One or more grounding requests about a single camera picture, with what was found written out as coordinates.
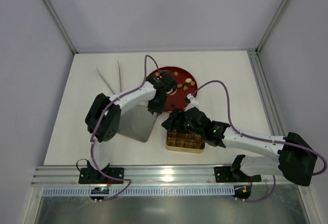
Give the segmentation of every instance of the gray floor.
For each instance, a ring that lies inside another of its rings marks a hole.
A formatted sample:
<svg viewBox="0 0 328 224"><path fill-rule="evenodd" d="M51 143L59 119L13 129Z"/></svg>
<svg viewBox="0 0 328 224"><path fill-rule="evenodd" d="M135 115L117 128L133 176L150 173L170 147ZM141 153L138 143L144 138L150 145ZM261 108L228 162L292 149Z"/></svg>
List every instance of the gray floor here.
<svg viewBox="0 0 328 224"><path fill-rule="evenodd" d="M253 186L250 199L265 196L271 187ZM89 198L44 197L36 223L310 223L295 185L278 186L261 203L242 203L230 196L130 197L76 210L87 202Z"/></svg>

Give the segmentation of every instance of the white table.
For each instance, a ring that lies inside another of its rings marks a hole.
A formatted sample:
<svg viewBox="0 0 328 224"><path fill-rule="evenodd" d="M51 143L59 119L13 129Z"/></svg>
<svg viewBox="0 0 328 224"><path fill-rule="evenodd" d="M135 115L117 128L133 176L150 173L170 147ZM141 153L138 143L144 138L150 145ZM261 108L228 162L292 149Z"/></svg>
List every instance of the white table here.
<svg viewBox="0 0 328 224"><path fill-rule="evenodd" d="M114 91L118 91L119 60L122 89L128 90L142 81L145 54L147 53L75 55L44 165L74 165L77 160L90 157L90 134L84 120L96 95L111 94L96 67L106 69ZM151 55L160 67L178 66L188 70L196 78L198 86L212 79L223 81L230 93L234 125L269 134L246 51L155 52ZM149 60L147 73L154 69L155 65ZM203 88L197 99L201 110L210 119L228 122L226 94L220 84L210 84ZM230 164L238 154L255 155L243 150L211 147L207 144L202 154L168 151L165 148L166 130L161 127L167 117L167 113L158 117L146 143L117 134L108 141L109 162L112 165Z"/></svg>

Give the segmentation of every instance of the metal grille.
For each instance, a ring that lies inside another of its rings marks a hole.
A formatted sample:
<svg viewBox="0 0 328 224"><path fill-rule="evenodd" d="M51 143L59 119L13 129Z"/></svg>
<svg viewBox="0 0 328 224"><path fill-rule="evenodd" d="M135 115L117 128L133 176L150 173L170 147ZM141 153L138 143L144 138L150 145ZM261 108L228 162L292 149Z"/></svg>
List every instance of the metal grille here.
<svg viewBox="0 0 328 224"><path fill-rule="evenodd" d="M44 197L84 197L99 196L91 194L94 187L45 187ZM106 189L106 194L101 196L112 196L118 193L122 187L110 187ZM233 186L131 186L127 188L121 197L141 197L141 196L216 196L234 195Z"/></svg>

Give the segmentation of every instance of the red plate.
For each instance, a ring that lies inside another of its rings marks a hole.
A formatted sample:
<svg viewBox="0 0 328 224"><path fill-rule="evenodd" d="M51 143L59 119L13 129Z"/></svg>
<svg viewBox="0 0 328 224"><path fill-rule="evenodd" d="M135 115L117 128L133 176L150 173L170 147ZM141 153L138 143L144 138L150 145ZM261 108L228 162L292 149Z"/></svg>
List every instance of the red plate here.
<svg viewBox="0 0 328 224"><path fill-rule="evenodd" d="M172 76L174 72L177 72L179 75L175 77L176 83L177 84L182 84L183 82L186 81L186 79L191 78L193 82L195 82L195 85L192 87L190 84L187 85L188 90L184 91L183 87L182 88L177 88L176 93L173 95L169 95L168 98L166 99L165 103L165 111L173 111L174 108L179 108L179 109L184 109L187 107L187 102L185 101L185 97L193 93L194 91L197 90L197 82L195 78L189 73L187 70L178 68L178 67L162 67L159 68L159 70L169 70L170 74ZM154 70L153 72L150 73L150 75L155 74L157 72L157 69Z"/></svg>

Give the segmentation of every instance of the white wall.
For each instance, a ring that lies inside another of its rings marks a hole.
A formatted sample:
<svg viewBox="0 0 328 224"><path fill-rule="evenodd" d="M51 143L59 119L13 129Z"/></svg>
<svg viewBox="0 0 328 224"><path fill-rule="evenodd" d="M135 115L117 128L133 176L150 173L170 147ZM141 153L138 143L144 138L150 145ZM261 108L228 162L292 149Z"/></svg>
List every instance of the white wall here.
<svg viewBox="0 0 328 224"><path fill-rule="evenodd" d="M78 52L255 48L280 0L50 0Z"/></svg>
<svg viewBox="0 0 328 224"><path fill-rule="evenodd" d="M0 0L0 218L22 220L73 55L41 0Z"/></svg>
<svg viewBox="0 0 328 224"><path fill-rule="evenodd" d="M299 133L326 158L327 4L328 0L292 0L261 54L288 130ZM326 209L328 172L314 177L313 183L321 207Z"/></svg>

